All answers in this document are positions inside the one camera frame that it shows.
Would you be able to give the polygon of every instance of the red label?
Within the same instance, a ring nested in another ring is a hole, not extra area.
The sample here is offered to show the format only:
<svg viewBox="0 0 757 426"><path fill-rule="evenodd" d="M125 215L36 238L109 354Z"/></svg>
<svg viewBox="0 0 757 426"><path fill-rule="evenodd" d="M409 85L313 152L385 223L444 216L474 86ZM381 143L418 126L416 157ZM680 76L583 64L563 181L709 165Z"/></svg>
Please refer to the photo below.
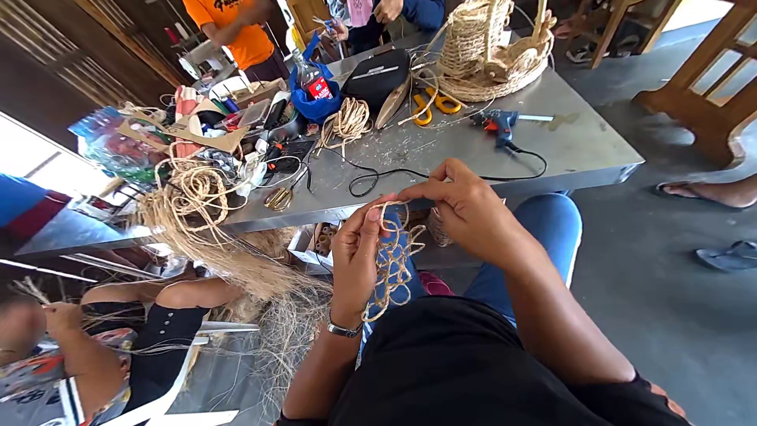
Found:
<svg viewBox="0 0 757 426"><path fill-rule="evenodd" d="M323 77L318 77L318 80L313 82L307 90L313 96L313 99L331 99L334 97L329 90L329 85L326 84L326 79Z"/></svg>

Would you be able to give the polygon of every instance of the glue gun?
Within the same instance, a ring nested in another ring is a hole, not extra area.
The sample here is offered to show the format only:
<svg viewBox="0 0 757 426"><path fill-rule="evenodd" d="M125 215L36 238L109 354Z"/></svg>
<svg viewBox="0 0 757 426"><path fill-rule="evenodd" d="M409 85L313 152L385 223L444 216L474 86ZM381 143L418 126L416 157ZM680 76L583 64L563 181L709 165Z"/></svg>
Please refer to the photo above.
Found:
<svg viewBox="0 0 757 426"><path fill-rule="evenodd" d="M495 146L499 149L509 148L514 152L521 152L514 143L512 143L512 128L515 127L516 121L533 120L533 121L552 121L554 117L544 115L525 115L517 111L502 111L501 109L489 109L472 115L471 120L476 126L484 126L484 130L497 131L497 141Z"/></svg>

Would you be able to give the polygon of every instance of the stainless steel table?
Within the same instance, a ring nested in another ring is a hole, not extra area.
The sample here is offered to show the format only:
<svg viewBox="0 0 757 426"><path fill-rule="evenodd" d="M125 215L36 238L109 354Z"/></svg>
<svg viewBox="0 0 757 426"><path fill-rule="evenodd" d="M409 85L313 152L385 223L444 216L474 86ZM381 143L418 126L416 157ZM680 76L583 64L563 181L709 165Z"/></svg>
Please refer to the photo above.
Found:
<svg viewBox="0 0 757 426"><path fill-rule="evenodd" d="M399 47L412 40L400 40ZM345 74L367 58L368 52L329 65L335 75ZM481 108L485 103L472 105ZM410 168L427 174L447 157L465 161L480 175L519 177L536 174L541 162L530 155L510 155L494 150L494 136L470 120L459 120L464 114L445 116L434 110L431 129L417 127L412 121L403 126L398 119L380 131L351 143L347 157L354 163L386 171ZM538 152L549 162L547 172L537 179L492 183L501 196L525 195L575 190L589 186L621 183L633 173L643 158L586 103L551 68L530 86L510 96L496 99L490 108L517 110L522 114L555 115L556 122L539 124L518 121L513 130L515 143L523 149ZM400 118L410 115L405 108ZM350 180L364 171L357 170L331 152L322 152L311 163L312 193L303 179L295 188L294 200L281 212L263 206L263 198L270 190L253 191L249 203L233 213L223 228L230 233L243 233L277 227L312 224L324 220L347 218L361 205L379 194L398 192L419 182L421 178L407 173L382 177L375 189L363 198L355 198L347 191ZM428 203L417 202L411 207L421 208ZM104 225L77 213L62 212L32 238L17 255L60 255L92 249L131 246L144 240L144 230L118 233L105 230Z"/></svg>

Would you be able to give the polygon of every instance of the blue plastic bag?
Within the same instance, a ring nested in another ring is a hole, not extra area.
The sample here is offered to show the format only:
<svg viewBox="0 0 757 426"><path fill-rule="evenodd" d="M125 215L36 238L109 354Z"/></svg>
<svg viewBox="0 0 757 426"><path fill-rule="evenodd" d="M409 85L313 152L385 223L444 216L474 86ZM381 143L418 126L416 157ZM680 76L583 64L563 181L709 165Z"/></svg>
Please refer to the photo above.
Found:
<svg viewBox="0 0 757 426"><path fill-rule="evenodd" d="M307 58L313 55L313 50L315 50L316 45L318 45L319 42L320 37L318 37L317 32L313 32L313 38L305 48L305 52L302 52L302 57L306 58L306 61ZM329 85L329 90L331 90L331 93L334 97L331 99L317 99L315 101L309 100L305 91L300 89L300 85L297 84L297 65L295 65L294 69L291 71L291 74L289 74L291 103L294 104L294 107L308 120L322 125L323 121L325 121L329 115L334 114L336 111L339 111L339 108L341 107L342 97L339 90L339 85L335 81L328 80L329 78L333 77L334 74L332 74L324 64L317 64L315 62L310 63L321 70L321 74L323 74L323 77L326 78L326 83Z"/></svg>

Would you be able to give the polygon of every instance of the flip-flop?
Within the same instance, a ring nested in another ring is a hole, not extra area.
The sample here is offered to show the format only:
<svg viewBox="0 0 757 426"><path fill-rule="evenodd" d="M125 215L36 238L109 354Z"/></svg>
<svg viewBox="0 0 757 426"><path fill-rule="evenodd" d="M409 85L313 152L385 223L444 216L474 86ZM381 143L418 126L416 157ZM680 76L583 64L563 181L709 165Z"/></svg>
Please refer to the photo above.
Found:
<svg viewBox="0 0 757 426"><path fill-rule="evenodd" d="M655 195L657 195L657 196L661 196L661 197L678 198L678 199L692 199L692 200L704 201L704 202L707 202L709 204L716 204L716 205L718 205L718 206L720 206L722 208L726 208L726 209L731 210L731 211L743 211L743 210L746 210L746 209L748 209L748 208L750 208L750 207L752 207L754 205L754 204L751 204L751 205L748 205L746 207L733 207L732 205L724 204L722 202L719 202L718 200L707 198L706 196L704 196L701 193L697 192L696 190L692 189L691 186L689 186L692 183L696 183L696 182L667 182L667 183L660 183L657 186L652 186L652 193L655 194ZM672 186L672 185L676 185L676 186L685 188L686 191L689 191L690 193L694 194L695 197L682 196L681 194L671 194L671 193L668 193L668 192L666 192L666 191L664 191L662 189L664 186Z"/></svg>
<svg viewBox="0 0 757 426"><path fill-rule="evenodd" d="M419 272L418 279L421 280L423 289L426 290L426 293L429 295L455 296L455 292L452 291L441 278L431 272Z"/></svg>
<svg viewBox="0 0 757 426"><path fill-rule="evenodd" d="M757 243L737 241L723 250L694 250L696 257L706 266L720 271L733 272L757 268Z"/></svg>

